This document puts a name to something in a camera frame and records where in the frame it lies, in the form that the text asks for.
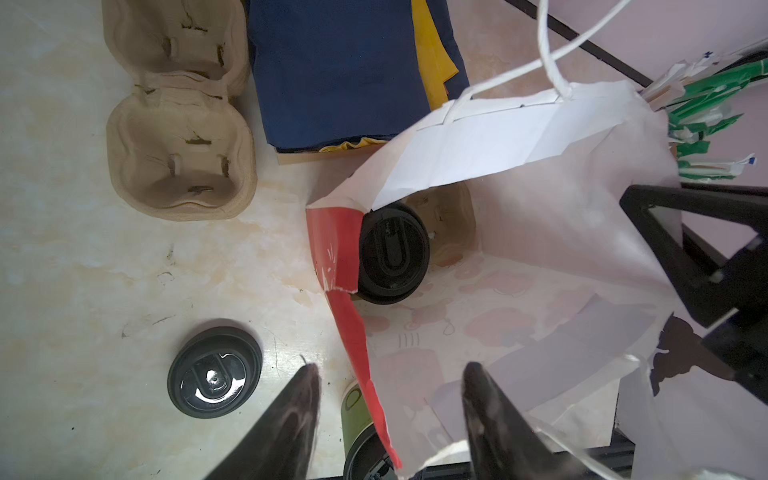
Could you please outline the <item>black cup lid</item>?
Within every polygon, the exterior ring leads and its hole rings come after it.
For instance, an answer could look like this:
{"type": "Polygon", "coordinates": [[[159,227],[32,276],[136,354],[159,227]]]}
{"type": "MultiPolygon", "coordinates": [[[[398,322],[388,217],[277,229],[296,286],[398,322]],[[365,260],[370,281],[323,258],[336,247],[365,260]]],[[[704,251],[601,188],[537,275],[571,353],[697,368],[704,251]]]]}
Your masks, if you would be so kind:
{"type": "Polygon", "coordinates": [[[363,217],[357,295],[391,305],[413,294],[430,261],[427,229],[416,212],[394,202],[363,217]]]}
{"type": "Polygon", "coordinates": [[[346,449],[343,479],[398,479],[394,464],[373,424],[363,429],[346,449]]]}

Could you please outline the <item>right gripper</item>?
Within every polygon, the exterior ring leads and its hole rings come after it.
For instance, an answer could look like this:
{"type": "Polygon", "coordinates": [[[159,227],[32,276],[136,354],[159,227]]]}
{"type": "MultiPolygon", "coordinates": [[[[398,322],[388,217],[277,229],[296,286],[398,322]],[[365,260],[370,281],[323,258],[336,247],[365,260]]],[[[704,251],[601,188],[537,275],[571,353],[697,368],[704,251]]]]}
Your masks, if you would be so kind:
{"type": "Polygon", "coordinates": [[[727,366],[727,379],[767,402],[767,189],[684,183],[631,185],[620,206],[674,287],[689,315],[712,327],[702,347],[727,366]],[[654,208],[745,225],[755,236],[731,258],[692,230],[677,241],[654,208]]]}

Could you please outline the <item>single cardboard cup carrier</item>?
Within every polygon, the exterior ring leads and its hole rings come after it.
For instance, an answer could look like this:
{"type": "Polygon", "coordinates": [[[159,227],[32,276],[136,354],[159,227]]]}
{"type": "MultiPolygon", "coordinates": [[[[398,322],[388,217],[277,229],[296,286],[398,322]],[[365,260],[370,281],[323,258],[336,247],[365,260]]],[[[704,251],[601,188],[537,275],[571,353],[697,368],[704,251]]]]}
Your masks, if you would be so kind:
{"type": "Polygon", "coordinates": [[[470,248],[476,220],[469,188],[464,182],[432,187],[409,195],[405,204],[425,225],[430,240],[430,264],[448,267],[470,248]]]}

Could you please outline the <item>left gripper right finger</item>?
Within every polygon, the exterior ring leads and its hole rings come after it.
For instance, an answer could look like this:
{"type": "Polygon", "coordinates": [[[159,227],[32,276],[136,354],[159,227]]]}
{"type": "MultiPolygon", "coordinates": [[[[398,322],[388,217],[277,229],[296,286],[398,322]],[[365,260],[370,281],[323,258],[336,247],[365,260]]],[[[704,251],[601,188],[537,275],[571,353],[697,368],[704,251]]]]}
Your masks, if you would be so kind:
{"type": "Polygon", "coordinates": [[[464,369],[462,405],[475,478],[570,477],[570,458],[548,449],[478,362],[464,369]]]}

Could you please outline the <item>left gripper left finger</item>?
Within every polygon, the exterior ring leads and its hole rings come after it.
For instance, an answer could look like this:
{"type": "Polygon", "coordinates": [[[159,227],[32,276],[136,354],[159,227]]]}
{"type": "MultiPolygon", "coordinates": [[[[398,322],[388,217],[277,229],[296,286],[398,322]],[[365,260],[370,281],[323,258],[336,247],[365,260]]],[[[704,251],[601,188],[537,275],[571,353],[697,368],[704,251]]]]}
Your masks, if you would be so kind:
{"type": "Polygon", "coordinates": [[[305,479],[315,444],[321,379],[302,366],[209,479],[305,479]]]}

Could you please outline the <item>white red paper bag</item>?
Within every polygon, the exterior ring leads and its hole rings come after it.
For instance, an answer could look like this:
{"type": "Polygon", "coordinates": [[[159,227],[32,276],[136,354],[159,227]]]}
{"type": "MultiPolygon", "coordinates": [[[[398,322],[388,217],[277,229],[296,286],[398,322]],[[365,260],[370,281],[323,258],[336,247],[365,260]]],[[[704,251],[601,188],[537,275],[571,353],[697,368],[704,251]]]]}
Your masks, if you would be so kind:
{"type": "Polygon", "coordinates": [[[312,257],[385,450],[405,478],[466,441],[460,377],[482,363],[512,403],[578,442],[619,426],[638,478],[713,467],[767,475],[767,411],[702,366],[647,374],[682,311],[620,207],[631,185],[676,187],[667,114],[601,71],[559,98],[514,78],[449,103],[383,145],[307,211],[312,257]],[[363,217],[464,182],[476,233],[401,302],[357,295],[363,217]]]}

